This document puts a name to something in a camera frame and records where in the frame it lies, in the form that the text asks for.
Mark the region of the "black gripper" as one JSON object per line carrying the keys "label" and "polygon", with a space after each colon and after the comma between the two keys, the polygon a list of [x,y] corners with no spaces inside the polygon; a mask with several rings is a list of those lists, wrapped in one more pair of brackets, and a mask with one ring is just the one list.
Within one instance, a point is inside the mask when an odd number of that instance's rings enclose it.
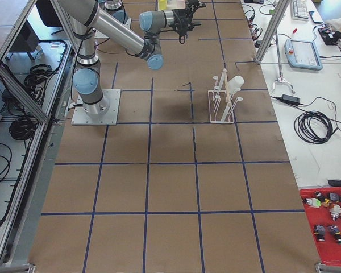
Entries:
{"label": "black gripper", "polygon": [[173,9],[174,22],[172,29],[179,36],[185,36],[188,31],[193,31],[196,26],[200,26],[200,22],[193,21],[193,15],[198,9],[206,8],[205,3],[198,0],[185,1],[185,8]]}

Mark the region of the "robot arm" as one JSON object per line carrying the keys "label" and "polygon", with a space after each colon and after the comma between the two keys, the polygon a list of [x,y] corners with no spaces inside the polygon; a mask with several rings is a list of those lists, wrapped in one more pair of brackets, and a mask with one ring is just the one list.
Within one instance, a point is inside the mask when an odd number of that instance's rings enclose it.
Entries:
{"label": "robot arm", "polygon": [[184,43],[187,33],[198,25],[193,20],[195,12],[206,6],[185,1],[180,9],[143,12],[139,25],[144,35],[139,36],[127,26],[129,18],[122,1],[58,1],[58,5],[66,13],[77,46],[72,85],[82,111],[92,118],[105,115],[114,104],[100,86],[100,58],[105,51],[95,39],[98,32],[123,47],[126,54],[145,60],[149,69],[158,70],[164,64],[160,34],[174,31]]}

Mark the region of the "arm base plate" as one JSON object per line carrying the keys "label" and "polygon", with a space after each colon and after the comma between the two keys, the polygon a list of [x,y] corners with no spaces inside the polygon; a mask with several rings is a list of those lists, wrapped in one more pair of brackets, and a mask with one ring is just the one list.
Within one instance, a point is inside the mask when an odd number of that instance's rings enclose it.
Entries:
{"label": "arm base plate", "polygon": [[81,96],[78,96],[77,103],[82,104],[82,106],[75,108],[72,125],[115,126],[117,124],[121,90],[103,89],[102,91],[102,99],[93,105],[83,103]]}

